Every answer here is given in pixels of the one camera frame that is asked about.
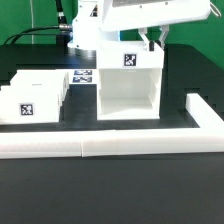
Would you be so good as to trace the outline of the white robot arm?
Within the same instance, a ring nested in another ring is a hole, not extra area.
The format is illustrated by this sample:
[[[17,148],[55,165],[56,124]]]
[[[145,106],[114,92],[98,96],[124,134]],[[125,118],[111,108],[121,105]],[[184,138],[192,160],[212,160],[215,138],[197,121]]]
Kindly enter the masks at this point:
[[[142,34],[159,27],[164,44],[171,24],[205,20],[211,13],[210,0],[78,0],[72,21],[75,51],[96,52],[98,32],[109,40],[119,40],[120,32],[139,29]]]

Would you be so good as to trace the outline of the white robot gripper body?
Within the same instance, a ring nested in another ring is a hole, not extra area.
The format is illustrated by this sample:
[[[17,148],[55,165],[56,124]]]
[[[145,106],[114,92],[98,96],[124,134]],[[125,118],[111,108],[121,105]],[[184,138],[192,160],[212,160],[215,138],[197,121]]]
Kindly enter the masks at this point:
[[[205,20],[210,0],[98,0],[99,26],[122,31]]]

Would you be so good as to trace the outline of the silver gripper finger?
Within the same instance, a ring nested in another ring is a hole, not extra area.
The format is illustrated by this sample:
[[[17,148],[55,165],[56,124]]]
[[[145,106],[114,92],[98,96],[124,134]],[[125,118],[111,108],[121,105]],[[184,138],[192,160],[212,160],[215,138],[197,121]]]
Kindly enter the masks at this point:
[[[161,47],[164,47],[165,46],[165,40],[168,36],[168,33],[169,33],[169,26],[168,25],[163,25],[160,27],[160,31],[161,31],[161,34],[159,36],[159,42],[161,44]]]
[[[154,50],[154,42],[152,40],[149,40],[147,37],[147,29],[146,28],[139,28],[138,33],[140,37],[142,38],[143,42],[145,43],[145,47],[147,51],[153,51]]]

